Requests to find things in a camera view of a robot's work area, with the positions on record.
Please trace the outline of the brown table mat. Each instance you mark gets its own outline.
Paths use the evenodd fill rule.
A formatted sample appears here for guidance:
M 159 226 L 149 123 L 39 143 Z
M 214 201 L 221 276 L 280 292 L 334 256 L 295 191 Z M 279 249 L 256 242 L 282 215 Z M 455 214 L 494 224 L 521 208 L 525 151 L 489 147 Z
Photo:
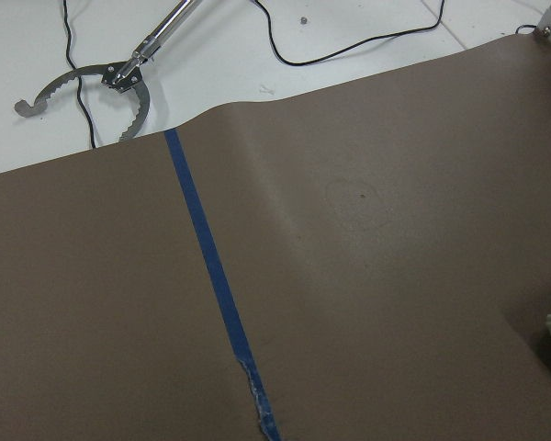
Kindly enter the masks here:
M 551 44 L 0 175 L 0 440 L 551 440 Z

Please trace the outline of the metal reacher grabber tool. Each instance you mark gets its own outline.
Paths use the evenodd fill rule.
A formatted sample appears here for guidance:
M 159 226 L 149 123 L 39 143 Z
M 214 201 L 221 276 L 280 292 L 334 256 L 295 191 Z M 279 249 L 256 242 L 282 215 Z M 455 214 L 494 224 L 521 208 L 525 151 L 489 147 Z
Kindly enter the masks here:
M 174 34 L 178 27 L 200 5 L 200 1 L 179 1 L 176 7 L 147 35 L 133 50 L 131 56 L 123 62 L 94 64 L 72 69 L 48 83 L 29 104 L 22 99 L 16 102 L 14 110 L 23 118 L 30 118 L 43 113 L 48 107 L 51 96 L 72 80 L 84 76 L 99 75 L 101 84 L 123 94 L 132 90 L 138 99 L 138 109 L 134 120 L 119 136 L 119 141 L 128 141 L 140 132 L 150 109 L 151 97 L 141 74 L 143 64 L 152 59 L 155 53 Z

